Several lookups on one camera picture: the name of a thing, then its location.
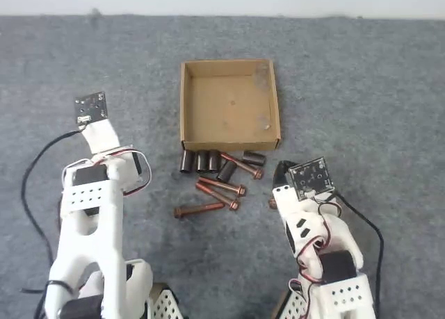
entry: white plastic bracket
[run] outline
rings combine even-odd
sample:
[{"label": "white plastic bracket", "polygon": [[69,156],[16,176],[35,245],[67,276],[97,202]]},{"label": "white plastic bracket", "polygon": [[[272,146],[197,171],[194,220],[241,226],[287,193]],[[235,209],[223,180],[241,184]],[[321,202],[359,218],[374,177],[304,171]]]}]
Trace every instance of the white plastic bracket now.
[{"label": "white plastic bracket", "polygon": [[341,318],[342,313],[348,312],[350,318],[375,319],[373,297],[365,274],[317,286],[314,293],[318,293],[316,299],[322,318]]}]

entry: bolt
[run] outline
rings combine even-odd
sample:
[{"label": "bolt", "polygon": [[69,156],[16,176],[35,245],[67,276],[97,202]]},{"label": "bolt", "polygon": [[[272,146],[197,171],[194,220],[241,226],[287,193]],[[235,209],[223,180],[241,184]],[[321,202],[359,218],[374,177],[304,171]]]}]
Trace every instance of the bolt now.
[{"label": "bolt", "polygon": [[209,194],[210,196],[215,197],[218,201],[221,201],[222,203],[225,203],[226,205],[229,206],[230,210],[238,210],[239,208],[239,201],[237,199],[230,199],[227,196],[218,193],[212,189],[210,189],[209,187],[203,185],[200,182],[197,182],[195,184],[195,187],[201,191],[203,191],[206,194]]},{"label": "bolt", "polygon": [[224,208],[225,204],[222,202],[201,204],[199,206],[180,206],[173,211],[175,218],[183,218],[187,215],[192,215],[195,213],[205,213],[206,211],[218,210]]},{"label": "bolt", "polygon": [[253,179],[261,179],[263,177],[263,170],[261,168],[255,168],[255,167],[246,165],[245,163],[242,163],[235,157],[232,157],[229,154],[226,154],[225,152],[221,152],[221,156],[227,161],[233,161],[236,164],[236,166],[249,172],[251,175],[253,175]]},{"label": "bolt", "polygon": [[208,183],[209,185],[213,185],[215,187],[219,187],[225,190],[229,190],[231,192],[234,192],[236,196],[245,196],[246,188],[243,185],[234,186],[230,185],[228,183],[222,183],[213,179],[209,179],[206,177],[199,177],[197,178],[198,181]]},{"label": "bolt", "polygon": [[268,201],[269,203],[269,208],[273,209],[273,210],[277,210],[277,202],[275,201],[275,199],[273,197],[271,197]]}]

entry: cardboard box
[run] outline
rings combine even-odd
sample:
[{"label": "cardboard box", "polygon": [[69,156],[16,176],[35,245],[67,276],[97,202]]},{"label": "cardboard box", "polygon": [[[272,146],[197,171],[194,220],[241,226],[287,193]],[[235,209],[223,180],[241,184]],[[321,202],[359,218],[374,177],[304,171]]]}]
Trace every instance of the cardboard box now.
[{"label": "cardboard box", "polygon": [[181,65],[184,149],[272,150],[281,139],[271,60],[194,60]]}]

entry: white wire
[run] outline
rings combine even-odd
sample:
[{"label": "white wire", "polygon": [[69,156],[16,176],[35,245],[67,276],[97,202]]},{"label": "white wire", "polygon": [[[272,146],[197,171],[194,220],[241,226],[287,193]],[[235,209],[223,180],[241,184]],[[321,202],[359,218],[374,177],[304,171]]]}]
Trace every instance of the white wire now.
[{"label": "white wire", "polygon": [[78,161],[75,161],[75,162],[69,164],[69,165],[66,165],[63,168],[63,171],[62,171],[62,188],[64,187],[64,184],[65,184],[65,173],[67,172],[67,169],[70,168],[70,167],[73,167],[73,166],[75,166],[77,164],[80,164],[82,162],[86,162],[86,161],[89,161],[90,163],[92,163],[92,161],[90,159],[82,158],[82,159],[79,159]]},{"label": "white wire", "polygon": [[147,183],[143,186],[143,188],[146,188],[152,182],[152,167],[150,166],[150,163],[148,162],[147,157],[141,151],[136,150],[136,149],[128,149],[128,148],[126,148],[126,149],[123,149],[121,152],[113,152],[113,154],[107,154],[106,156],[104,156],[104,158],[100,162],[102,162],[104,159],[107,159],[107,158],[110,158],[110,157],[116,157],[116,156],[120,156],[121,154],[132,153],[132,152],[134,152],[135,154],[140,154],[142,156],[142,158],[144,159],[145,163],[147,164],[147,169],[148,169],[148,173],[149,173],[149,179],[148,179]]},{"label": "white wire", "polygon": [[[296,282],[296,283],[301,287],[301,292],[295,291],[295,290],[291,287],[291,283],[292,283],[292,282]],[[301,284],[300,281],[298,281],[298,279],[296,279],[296,278],[292,278],[292,279],[290,279],[289,282],[287,282],[287,287],[289,288],[289,290],[290,290],[293,294],[295,294],[295,295],[299,295],[300,297],[302,297],[302,298],[306,301],[305,297],[303,296],[303,287],[302,287],[302,284]]]},{"label": "white wire", "polygon": [[[140,155],[143,157],[145,163],[147,164],[147,169],[148,169],[149,179],[148,179],[147,183],[143,186],[143,188],[146,188],[146,187],[147,187],[148,185],[150,185],[150,183],[152,182],[152,167],[150,166],[150,163],[148,162],[148,159],[147,159],[147,157],[144,155],[144,153],[142,153],[142,152],[139,151],[139,150],[136,150],[136,149],[129,149],[129,148],[124,148],[124,149],[123,149],[122,151],[120,151],[120,152],[113,152],[113,154],[107,154],[107,155],[103,156],[102,159],[100,159],[99,161],[97,161],[97,162],[95,162],[95,163],[101,163],[102,161],[104,161],[105,159],[108,159],[108,158],[110,158],[110,157],[116,157],[116,156],[120,156],[120,155],[122,155],[122,154],[133,153],[133,152],[134,152],[135,154],[140,154]],[[73,162],[73,163],[71,163],[71,164],[65,166],[65,167],[63,168],[63,171],[62,171],[62,186],[63,186],[63,184],[64,184],[65,173],[66,173],[67,169],[70,168],[70,167],[72,167],[72,166],[78,165],[78,164],[80,164],[80,163],[86,163],[86,162],[89,162],[90,164],[95,164],[95,163],[93,163],[90,159],[88,159],[88,158],[83,158],[83,159],[79,159],[78,161],[75,161],[75,162]]]}]

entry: black wire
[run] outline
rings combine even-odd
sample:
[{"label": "black wire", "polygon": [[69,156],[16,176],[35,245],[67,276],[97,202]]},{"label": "black wire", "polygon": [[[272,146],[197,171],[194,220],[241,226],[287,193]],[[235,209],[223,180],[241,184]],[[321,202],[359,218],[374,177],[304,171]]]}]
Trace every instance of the black wire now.
[{"label": "black wire", "polygon": [[81,131],[80,130],[76,130],[76,131],[70,131],[69,133],[64,133],[63,135],[61,135],[61,136],[59,136],[57,138],[54,138],[51,142],[46,144],[44,146],[44,148],[42,149],[42,151],[39,152],[39,154],[34,158],[34,160],[28,166],[28,168],[26,169],[26,171],[25,171],[25,173],[23,175],[23,178],[22,178],[22,188],[20,190],[20,199],[22,201],[22,206],[23,206],[23,209],[24,209],[24,212],[25,212],[27,218],[31,221],[32,225],[34,226],[35,231],[38,233],[39,237],[44,242],[44,245],[45,245],[46,250],[47,250],[49,267],[51,267],[51,265],[54,262],[53,251],[51,249],[51,244],[49,243],[47,235],[44,233],[44,231],[42,230],[40,225],[37,223],[37,221],[34,218],[34,215],[32,214],[31,210],[29,209],[28,201],[26,200],[26,183],[28,182],[28,178],[29,178],[32,170],[34,169],[35,165],[37,164],[37,162],[40,160],[40,158],[42,158],[43,154],[50,147],[55,145],[57,142],[60,142],[61,140],[64,140],[65,138],[69,138],[71,136],[74,136],[74,135],[76,135],[78,133],[81,133]]},{"label": "black wire", "polygon": [[378,260],[377,260],[377,271],[375,273],[375,316],[377,319],[380,318],[380,280],[381,280],[381,274],[382,274],[382,262],[383,262],[383,250],[385,248],[385,241],[383,240],[382,232],[376,227],[372,221],[370,221],[368,218],[365,217],[362,213],[360,213],[356,208],[354,208],[346,199],[343,197],[342,194],[339,192],[336,192],[336,195],[343,203],[357,216],[359,216],[361,219],[363,219],[367,225],[372,227],[374,231],[377,233],[377,236],[380,240],[380,250],[378,253]]},{"label": "black wire", "polygon": [[48,286],[50,285],[56,285],[56,286],[61,286],[63,287],[70,295],[74,294],[74,291],[72,290],[71,286],[64,282],[64,281],[57,281],[57,280],[49,280],[45,285],[44,285],[44,290],[42,293],[42,296],[40,296],[39,302],[37,304],[37,307],[35,308],[34,311],[34,319],[43,319],[45,317],[45,312],[43,310],[43,305],[45,303],[45,299],[47,297],[47,289]]},{"label": "black wire", "polygon": [[[38,224],[38,222],[35,220],[34,215],[32,214],[31,210],[29,209],[28,201],[26,199],[26,185],[28,183],[29,176],[31,175],[31,172],[33,171],[34,167],[37,165],[37,162],[42,158],[43,154],[53,145],[55,145],[57,142],[60,142],[66,138],[72,137],[78,133],[81,133],[83,130],[85,130],[86,126],[82,128],[82,130],[76,130],[76,131],[70,131],[68,133],[64,133],[63,135],[54,138],[51,142],[46,144],[43,149],[39,152],[39,154],[33,159],[31,164],[26,169],[23,178],[22,178],[22,187],[20,189],[20,199],[22,201],[23,210],[27,216],[27,218],[31,221],[31,224],[34,226],[35,231],[38,233],[39,237],[42,239],[44,246],[47,251],[47,258],[49,267],[52,266],[54,262],[54,255],[51,248],[51,244],[49,242],[49,239],[45,232],[42,230],[42,227]],[[45,313],[42,313],[43,309],[43,303],[45,302],[46,297],[46,290],[48,287],[48,283],[45,284],[45,288],[43,290],[38,289],[28,289],[28,288],[22,288],[21,292],[23,293],[30,293],[30,294],[38,294],[42,293],[42,296],[40,297],[40,300],[38,302],[38,305],[35,309],[34,313],[34,319],[42,319],[45,316]]]}]

